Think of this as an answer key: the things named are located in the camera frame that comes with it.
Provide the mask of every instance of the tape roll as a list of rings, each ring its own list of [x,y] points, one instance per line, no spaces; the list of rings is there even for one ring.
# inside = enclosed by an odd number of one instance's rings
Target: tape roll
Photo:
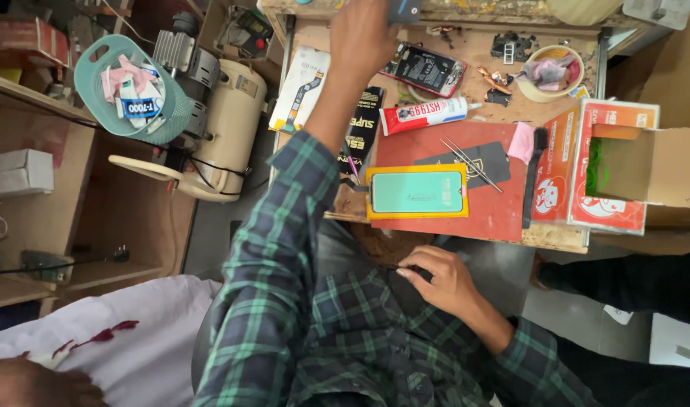
[[[541,48],[538,51],[535,51],[533,55],[531,55],[531,57],[529,58],[528,62],[545,60],[547,58],[560,60],[568,54],[573,54],[576,56],[576,61],[579,63],[579,76],[576,80],[572,80],[571,84],[565,90],[560,90],[558,92],[548,92],[546,90],[540,90],[533,83],[527,80],[517,80],[519,88],[521,88],[521,93],[523,93],[525,97],[531,99],[532,101],[538,103],[549,103],[568,95],[573,89],[578,88],[581,85],[582,80],[584,80],[586,68],[584,66],[584,60],[582,60],[579,53],[574,51],[573,49],[561,45],[547,46],[545,48]]]

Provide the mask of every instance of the basket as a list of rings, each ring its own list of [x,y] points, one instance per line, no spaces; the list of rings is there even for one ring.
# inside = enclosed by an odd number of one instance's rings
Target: basket
[[[108,46],[106,53],[96,62],[90,61],[91,55],[102,46]],[[116,114],[116,107],[104,99],[101,73],[109,66],[112,69],[120,68],[119,55],[122,54],[130,60],[132,55],[141,55],[143,60],[157,69],[164,81],[164,106],[150,123],[140,129],[135,128],[129,120],[120,119]],[[192,117],[191,102],[177,82],[136,43],[123,35],[107,35],[84,51],[74,71],[74,84],[92,115],[111,134],[152,144],[169,143],[184,131]],[[148,128],[155,122],[154,119],[160,116],[165,122],[151,134],[147,133]]]

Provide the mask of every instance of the plaid shirt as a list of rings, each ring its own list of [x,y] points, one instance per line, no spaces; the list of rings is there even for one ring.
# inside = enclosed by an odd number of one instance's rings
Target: plaid shirt
[[[214,343],[194,405],[598,405],[525,319],[493,357],[432,306],[407,317],[382,270],[315,270],[315,236],[337,191],[333,155],[305,132],[238,231],[215,299]]]

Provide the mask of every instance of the white sheet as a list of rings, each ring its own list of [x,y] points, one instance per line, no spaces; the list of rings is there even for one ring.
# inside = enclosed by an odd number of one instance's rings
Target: white sheet
[[[0,332],[0,358],[51,354],[69,340],[82,343],[106,328],[138,320],[113,340],[74,350],[57,370],[92,376],[111,407],[190,405],[195,338],[221,285],[194,276],[145,282],[85,298],[51,315]]]

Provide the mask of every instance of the hst999 glue tube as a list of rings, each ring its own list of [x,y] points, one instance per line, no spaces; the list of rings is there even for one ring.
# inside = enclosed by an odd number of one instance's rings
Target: hst999 glue tube
[[[426,104],[381,109],[383,134],[391,135],[405,130],[435,126],[466,118],[469,109],[481,104],[468,104],[466,98],[441,99]]]

